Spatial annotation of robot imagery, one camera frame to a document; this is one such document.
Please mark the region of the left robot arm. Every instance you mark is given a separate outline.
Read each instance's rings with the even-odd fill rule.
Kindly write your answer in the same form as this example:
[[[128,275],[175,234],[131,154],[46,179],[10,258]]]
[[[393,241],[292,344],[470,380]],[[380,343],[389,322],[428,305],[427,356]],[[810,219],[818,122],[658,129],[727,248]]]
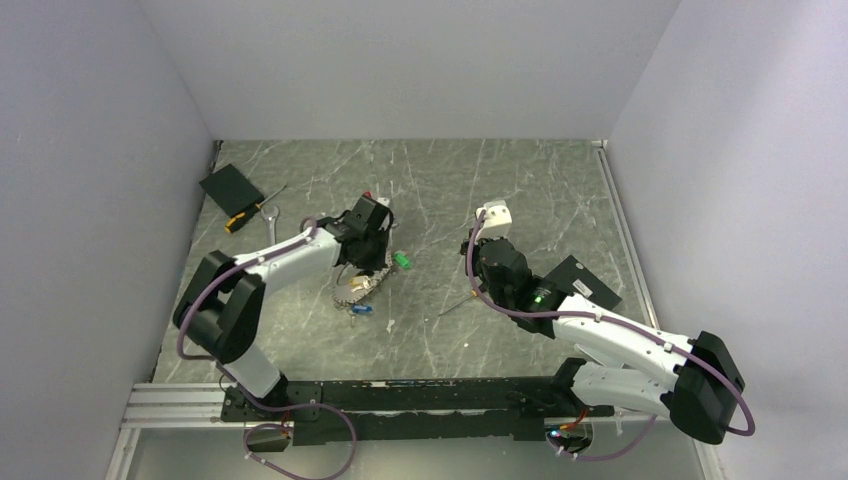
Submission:
[[[307,217],[297,235],[262,250],[207,254],[173,313],[178,356],[215,363],[245,391],[258,417],[279,417],[291,403],[289,381],[256,339],[264,301],[328,273],[336,284],[336,306],[364,305],[391,272],[394,224],[390,199],[364,193],[351,209],[336,217]]]

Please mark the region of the metal key organizer plate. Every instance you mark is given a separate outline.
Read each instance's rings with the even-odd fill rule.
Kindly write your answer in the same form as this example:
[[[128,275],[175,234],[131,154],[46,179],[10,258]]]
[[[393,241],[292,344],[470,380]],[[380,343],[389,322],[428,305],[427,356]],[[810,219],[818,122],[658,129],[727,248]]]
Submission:
[[[365,299],[378,290],[393,270],[391,264],[370,274],[354,269],[349,264],[335,267],[331,274],[334,306],[337,309],[349,309],[354,305],[363,305]]]

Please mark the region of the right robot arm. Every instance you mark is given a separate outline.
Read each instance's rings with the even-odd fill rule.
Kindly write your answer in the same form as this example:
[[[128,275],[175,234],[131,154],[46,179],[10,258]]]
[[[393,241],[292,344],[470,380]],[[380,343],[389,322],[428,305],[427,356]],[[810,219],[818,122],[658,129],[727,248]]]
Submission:
[[[618,295],[572,256],[540,276],[505,238],[465,240],[459,252],[488,306],[529,333],[584,352],[582,359],[567,358],[554,376],[551,401],[560,413],[622,407],[667,418],[712,445],[728,434],[755,433],[745,382],[719,336],[664,332],[613,312]]]

